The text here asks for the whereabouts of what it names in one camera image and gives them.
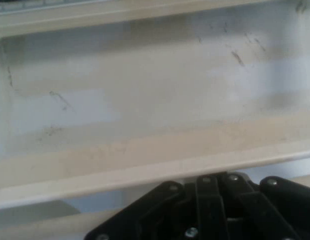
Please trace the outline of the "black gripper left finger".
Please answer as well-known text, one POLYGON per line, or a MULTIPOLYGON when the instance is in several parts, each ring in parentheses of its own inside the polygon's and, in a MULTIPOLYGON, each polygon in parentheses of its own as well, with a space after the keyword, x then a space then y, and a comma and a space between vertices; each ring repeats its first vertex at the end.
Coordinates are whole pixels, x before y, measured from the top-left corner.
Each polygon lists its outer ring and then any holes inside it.
POLYGON ((227 240, 216 175, 166 181, 91 230, 86 240, 227 240))

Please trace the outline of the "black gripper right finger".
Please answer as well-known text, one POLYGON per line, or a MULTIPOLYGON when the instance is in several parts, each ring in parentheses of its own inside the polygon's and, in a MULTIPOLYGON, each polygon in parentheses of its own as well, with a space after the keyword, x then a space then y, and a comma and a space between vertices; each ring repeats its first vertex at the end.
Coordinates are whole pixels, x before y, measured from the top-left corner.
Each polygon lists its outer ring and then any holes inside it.
POLYGON ((219 174, 219 239, 310 240, 310 187, 269 176, 219 174))

